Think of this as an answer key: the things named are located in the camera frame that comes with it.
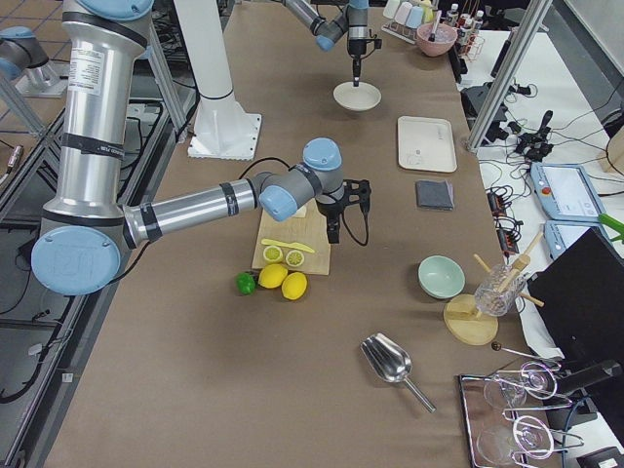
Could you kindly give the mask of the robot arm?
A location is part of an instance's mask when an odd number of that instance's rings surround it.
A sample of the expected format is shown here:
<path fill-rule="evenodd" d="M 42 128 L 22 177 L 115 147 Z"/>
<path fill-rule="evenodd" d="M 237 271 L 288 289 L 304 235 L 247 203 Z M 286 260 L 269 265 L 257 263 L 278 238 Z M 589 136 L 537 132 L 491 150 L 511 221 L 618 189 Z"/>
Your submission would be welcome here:
<path fill-rule="evenodd" d="M 348 1 L 332 20 L 321 16 L 303 0 L 280 1 L 295 17 L 297 17 L 316 38 L 319 48 L 330 51 L 344 36 L 347 36 L 347 53 L 352 59 L 352 83 L 355 88 L 361 84 L 362 61 L 369 55 L 368 45 L 378 50 L 382 40 L 369 29 L 370 3 L 365 0 Z"/>
<path fill-rule="evenodd" d="M 216 1 L 175 1 L 183 45 L 195 81 L 197 114 L 190 156 L 251 160 L 261 115 L 247 113 L 234 95 Z M 353 84 L 369 42 L 369 1 L 346 1 L 327 20 L 307 1 L 278 1 L 298 18 L 324 51 L 343 35 L 353 60 Z M 56 194 L 42 209 L 30 268 L 55 293 L 95 293 L 128 275 L 148 245 L 163 235 L 254 210 L 260 205 L 284 221 L 311 200 L 326 218 L 330 244 L 339 243 L 344 211 L 359 206 L 365 227 L 370 183 L 344 178 L 337 144 L 309 141 L 302 161 L 282 175 L 263 172 L 214 188 L 152 203 L 146 181 L 158 182 L 168 163 L 156 162 L 158 136 L 132 162 L 125 152 L 125 123 L 136 61 L 153 32 L 154 1 L 62 1 L 62 26 L 71 41 L 70 70 L 60 138 Z M 145 245 L 122 271 L 126 252 Z"/>

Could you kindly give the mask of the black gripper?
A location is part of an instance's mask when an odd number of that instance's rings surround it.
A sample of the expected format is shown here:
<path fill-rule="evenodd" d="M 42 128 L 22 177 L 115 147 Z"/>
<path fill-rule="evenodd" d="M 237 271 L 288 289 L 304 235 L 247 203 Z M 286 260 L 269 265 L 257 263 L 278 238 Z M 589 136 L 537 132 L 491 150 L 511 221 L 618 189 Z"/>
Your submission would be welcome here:
<path fill-rule="evenodd" d="M 327 237 L 330 244 L 339 243 L 339 218 L 345 209 L 358 205 L 367 218 L 371 208 L 371 186 L 367 179 L 345 179 L 341 187 L 333 193 L 322 193 L 316 198 L 319 212 L 327 219 Z"/>
<path fill-rule="evenodd" d="M 382 47 L 382 40 L 367 26 L 350 26 L 347 32 L 347 53 L 352 59 L 353 86 L 358 88 L 361 80 L 361 58 L 367 56 L 368 44 L 375 50 Z"/>

